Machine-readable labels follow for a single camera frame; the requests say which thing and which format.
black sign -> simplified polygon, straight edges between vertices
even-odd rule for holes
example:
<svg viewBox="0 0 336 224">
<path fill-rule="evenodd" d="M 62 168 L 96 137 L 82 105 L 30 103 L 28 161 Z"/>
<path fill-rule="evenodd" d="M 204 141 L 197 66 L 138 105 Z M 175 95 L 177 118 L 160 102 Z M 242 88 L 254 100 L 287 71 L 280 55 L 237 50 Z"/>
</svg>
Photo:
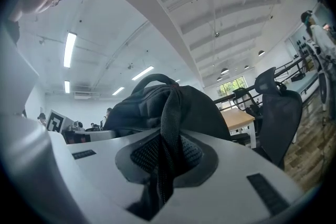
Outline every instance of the black sign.
<svg viewBox="0 0 336 224">
<path fill-rule="evenodd" d="M 61 126 L 64 118 L 52 112 L 49 117 L 47 129 L 49 131 L 61 133 Z"/>
</svg>

ceiling light fixture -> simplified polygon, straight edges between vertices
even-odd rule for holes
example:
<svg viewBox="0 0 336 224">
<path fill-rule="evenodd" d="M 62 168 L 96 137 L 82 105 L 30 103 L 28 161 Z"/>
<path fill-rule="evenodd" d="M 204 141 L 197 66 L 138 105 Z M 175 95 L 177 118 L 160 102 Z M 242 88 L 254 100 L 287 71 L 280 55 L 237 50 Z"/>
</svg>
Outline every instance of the ceiling light fixture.
<svg viewBox="0 0 336 224">
<path fill-rule="evenodd" d="M 70 81 L 64 81 L 65 93 L 70 93 Z"/>
<path fill-rule="evenodd" d="M 223 68 L 222 71 L 221 71 L 221 74 L 226 74 L 228 72 L 229 72 L 229 70 L 227 68 Z"/>
<path fill-rule="evenodd" d="M 73 51 L 73 46 L 75 45 L 77 35 L 74 33 L 68 33 L 67 42 L 65 43 L 64 50 L 64 67 L 70 68 L 71 55 Z"/>
<path fill-rule="evenodd" d="M 143 70 L 140 74 L 136 75 L 132 80 L 137 80 L 141 76 L 145 75 L 149 71 L 151 71 L 154 67 L 148 67 L 147 69 Z"/>
<path fill-rule="evenodd" d="M 120 87 L 117 91 L 115 91 L 112 95 L 117 95 L 119 92 L 121 92 L 123 89 L 125 89 L 124 87 Z"/>
<path fill-rule="evenodd" d="M 265 52 L 263 50 L 259 51 L 258 56 L 263 55 Z"/>
</svg>

black vent slot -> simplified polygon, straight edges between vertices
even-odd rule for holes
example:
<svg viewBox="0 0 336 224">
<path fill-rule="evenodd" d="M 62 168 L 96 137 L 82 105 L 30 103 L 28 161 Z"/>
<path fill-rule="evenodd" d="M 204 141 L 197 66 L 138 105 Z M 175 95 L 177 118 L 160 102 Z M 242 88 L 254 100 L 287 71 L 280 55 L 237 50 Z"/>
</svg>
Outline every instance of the black vent slot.
<svg viewBox="0 0 336 224">
<path fill-rule="evenodd" d="M 247 179 L 273 216 L 281 213 L 289 206 L 263 175 L 254 174 L 247 176 Z"/>
<path fill-rule="evenodd" d="M 76 152 L 76 153 L 73 153 L 72 155 L 74 159 L 81 159 L 81 158 L 92 156 L 94 154 L 97 154 L 97 153 L 94 152 L 93 150 L 88 150 L 88 151 Z"/>
</svg>

window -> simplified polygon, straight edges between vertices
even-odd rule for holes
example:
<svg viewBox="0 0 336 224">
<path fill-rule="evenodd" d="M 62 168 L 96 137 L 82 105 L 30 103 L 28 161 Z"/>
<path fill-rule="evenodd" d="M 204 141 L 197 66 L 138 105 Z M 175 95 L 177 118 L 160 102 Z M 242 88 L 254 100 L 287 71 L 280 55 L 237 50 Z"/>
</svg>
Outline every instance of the window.
<svg viewBox="0 0 336 224">
<path fill-rule="evenodd" d="M 224 84 L 217 86 L 216 90 L 219 97 L 225 97 L 233 93 L 234 90 L 238 88 L 247 88 L 244 77 L 236 78 L 232 81 L 225 82 Z M 222 103 L 222 109 L 232 109 L 236 107 L 232 100 Z"/>
<path fill-rule="evenodd" d="M 236 78 L 232 81 L 225 82 L 224 84 L 217 86 L 216 90 L 219 97 L 225 97 L 233 93 L 238 88 L 246 88 L 246 82 L 244 77 Z"/>
</svg>

black cable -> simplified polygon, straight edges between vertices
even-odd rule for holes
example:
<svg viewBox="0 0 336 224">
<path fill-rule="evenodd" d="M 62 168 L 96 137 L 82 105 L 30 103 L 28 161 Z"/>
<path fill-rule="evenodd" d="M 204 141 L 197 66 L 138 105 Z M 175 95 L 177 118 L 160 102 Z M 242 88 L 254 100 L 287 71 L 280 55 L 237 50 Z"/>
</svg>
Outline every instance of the black cable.
<svg viewBox="0 0 336 224">
<path fill-rule="evenodd" d="M 326 119 L 326 117 L 325 116 L 323 116 L 323 118 L 322 118 L 322 138 L 323 138 L 323 146 L 322 146 L 322 166 L 321 166 L 321 174 L 320 174 L 320 181 L 322 180 L 322 175 L 323 175 L 323 167 L 324 167 L 324 164 L 325 164 L 325 162 L 326 162 L 326 155 L 325 155 L 325 153 L 324 153 L 324 147 L 325 147 L 325 139 L 326 139 L 326 137 L 325 137 L 325 135 L 324 135 L 324 128 L 325 128 L 325 126 L 326 126 L 326 124 L 327 124 L 327 119 Z"/>
</svg>

